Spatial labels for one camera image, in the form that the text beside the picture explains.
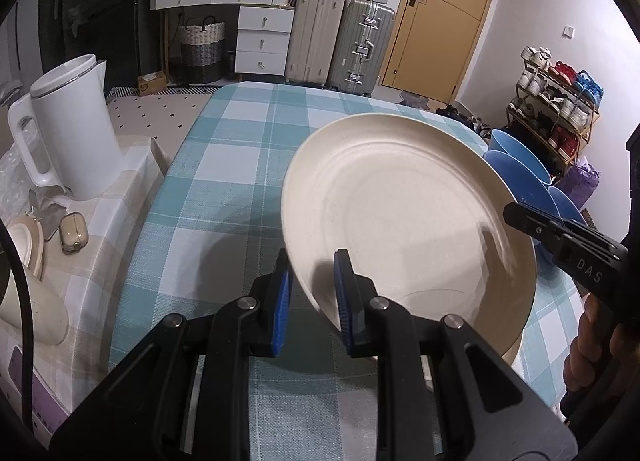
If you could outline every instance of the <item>white electric kettle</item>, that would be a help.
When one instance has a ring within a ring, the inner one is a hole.
[[[106,61],[83,55],[36,80],[9,107],[9,128],[24,166],[37,186],[60,185],[73,199],[100,196],[122,172],[124,159],[104,101]],[[40,172],[22,129],[33,119],[49,156]]]

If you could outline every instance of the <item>screw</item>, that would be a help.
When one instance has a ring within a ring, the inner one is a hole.
[[[449,314],[444,317],[444,323],[451,329],[460,329],[465,325],[465,321],[462,320],[460,315]]]
[[[373,309],[385,310],[389,307],[389,301],[384,297],[374,297],[369,300],[369,304]]]
[[[238,299],[238,307],[240,309],[253,309],[258,305],[258,301],[254,297],[242,297]]]
[[[162,319],[165,327],[180,327],[182,324],[182,315],[178,313],[170,313]]]

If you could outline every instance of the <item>wooden door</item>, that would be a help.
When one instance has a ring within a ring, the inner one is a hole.
[[[383,80],[449,102],[462,78],[487,0],[409,0]]]

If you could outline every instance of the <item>cardboard box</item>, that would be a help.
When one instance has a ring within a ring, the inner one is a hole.
[[[158,91],[166,89],[166,76],[164,71],[156,71],[138,77],[138,95],[154,95]]]

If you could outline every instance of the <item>blue bowl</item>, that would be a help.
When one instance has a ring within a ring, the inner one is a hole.
[[[517,141],[511,134],[494,129],[491,131],[490,151],[500,151],[513,156],[516,160],[527,167],[546,186],[551,185],[551,176],[545,166],[533,152],[529,151],[523,144]]]
[[[548,188],[529,168],[505,152],[486,151],[483,157],[507,184],[516,201],[525,202],[556,217],[559,215]],[[534,239],[533,244],[537,246],[540,241]]]
[[[564,219],[572,219],[577,223],[581,223],[583,225],[587,224],[587,221],[584,220],[582,214],[578,210],[577,206],[574,205],[574,202],[571,201],[562,190],[556,188],[555,186],[549,187],[549,194],[553,198],[556,206],[558,207],[558,212],[561,218]],[[553,255],[546,250],[544,247],[540,247],[540,251],[542,252],[543,257],[553,263]]]

